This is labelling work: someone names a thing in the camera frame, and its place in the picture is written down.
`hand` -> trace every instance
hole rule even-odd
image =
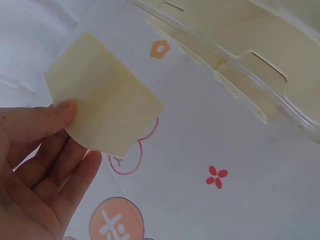
[[[0,108],[0,239],[62,240],[102,160],[63,130],[76,111],[72,101]]]

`fingernail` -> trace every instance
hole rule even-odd
[[[54,105],[55,108],[59,110],[67,109],[71,106],[73,102],[71,100],[64,100]]]

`clear plastic container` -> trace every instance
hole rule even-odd
[[[288,9],[288,1],[129,1],[150,13],[146,21],[157,32],[207,64],[233,94],[248,98],[263,122],[282,112],[320,143],[320,47],[308,34],[311,28],[272,11]]]

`orange balloon print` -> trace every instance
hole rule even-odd
[[[128,199],[109,198],[90,220],[91,240],[143,240],[145,226],[139,209]]]
[[[167,40],[155,41],[151,47],[150,57],[155,59],[164,59],[170,49],[171,48]]]

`cartoon print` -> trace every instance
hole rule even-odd
[[[150,50],[150,57],[155,59],[164,59],[171,47],[167,40],[155,41]]]
[[[148,135],[137,140],[137,143],[129,150],[127,156],[130,158],[117,158],[108,156],[108,161],[113,171],[119,175],[130,175],[137,171],[143,159],[143,144],[142,142],[150,138],[158,127],[159,119],[157,118],[152,123],[152,129]]]
[[[140,210],[123,197],[109,198],[94,210],[89,233],[91,240],[152,240],[144,238]]]
[[[212,185],[213,183],[215,183],[215,186],[218,188],[218,189],[221,189],[223,184],[222,184],[222,180],[223,178],[225,178],[227,175],[228,175],[228,171],[227,170],[220,170],[218,173],[217,173],[217,170],[214,166],[210,166],[209,167],[209,172],[212,176],[208,177],[206,179],[206,184],[208,185]]]

